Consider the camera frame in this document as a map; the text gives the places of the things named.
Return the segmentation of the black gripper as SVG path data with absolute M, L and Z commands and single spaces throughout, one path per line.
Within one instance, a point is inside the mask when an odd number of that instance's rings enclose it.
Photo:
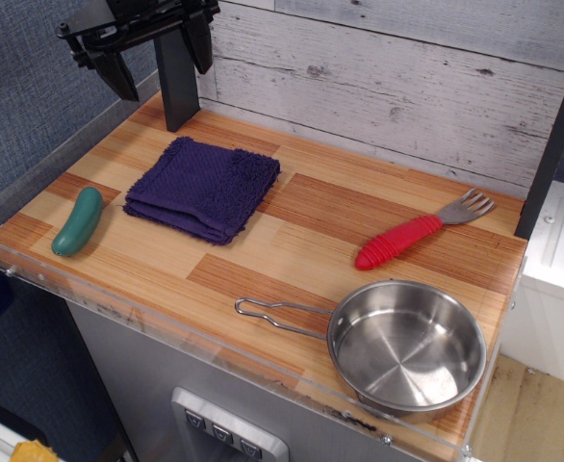
M 88 1 L 58 25 L 56 35 L 120 99 L 139 102 L 120 52 L 179 31 L 196 70 L 206 74 L 213 65 L 210 23 L 218 13 L 217 1 Z

